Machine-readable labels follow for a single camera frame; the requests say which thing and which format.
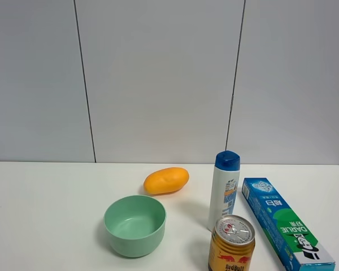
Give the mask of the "white blue-capped shampoo bottle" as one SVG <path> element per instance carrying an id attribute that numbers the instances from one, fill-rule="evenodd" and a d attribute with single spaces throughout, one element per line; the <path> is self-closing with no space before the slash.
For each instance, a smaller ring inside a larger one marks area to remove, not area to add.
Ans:
<path id="1" fill-rule="evenodd" d="M 213 230 L 220 217 L 233 213 L 239 177 L 240 156 L 228 150 L 218 153 L 212 178 L 208 230 Z"/>

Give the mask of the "orange mango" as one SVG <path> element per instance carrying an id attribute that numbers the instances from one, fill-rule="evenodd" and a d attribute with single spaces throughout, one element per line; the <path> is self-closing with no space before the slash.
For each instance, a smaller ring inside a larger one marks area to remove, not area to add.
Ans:
<path id="1" fill-rule="evenodd" d="M 144 190 L 150 195 L 169 194 L 181 190 L 189 181 L 189 172 L 180 167 L 161 169 L 148 175 Z"/>

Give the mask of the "green plastic bowl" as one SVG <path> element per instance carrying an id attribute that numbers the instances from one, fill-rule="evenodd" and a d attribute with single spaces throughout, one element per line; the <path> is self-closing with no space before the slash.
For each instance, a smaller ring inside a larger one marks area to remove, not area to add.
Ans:
<path id="1" fill-rule="evenodd" d="M 161 202 L 145 195 L 121 198 L 108 207 L 103 224 L 111 248 L 121 256 L 146 256 L 160 245 L 167 213 Z"/>

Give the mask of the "gold Red Bull can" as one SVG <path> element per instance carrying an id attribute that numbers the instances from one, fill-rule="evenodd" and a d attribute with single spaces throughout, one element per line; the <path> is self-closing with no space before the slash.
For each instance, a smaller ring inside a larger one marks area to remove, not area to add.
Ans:
<path id="1" fill-rule="evenodd" d="M 222 216 L 212 230 L 208 269 L 249 270 L 254 248 L 255 230 L 252 224 L 237 215 Z"/>

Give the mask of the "blue green toothpaste box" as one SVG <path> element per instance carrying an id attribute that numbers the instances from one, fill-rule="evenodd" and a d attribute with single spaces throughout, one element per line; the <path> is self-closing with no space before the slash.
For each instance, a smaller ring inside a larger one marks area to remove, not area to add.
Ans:
<path id="1" fill-rule="evenodd" d="M 336 262 L 266 178 L 245 178 L 242 194 L 286 270 L 334 270 Z"/>

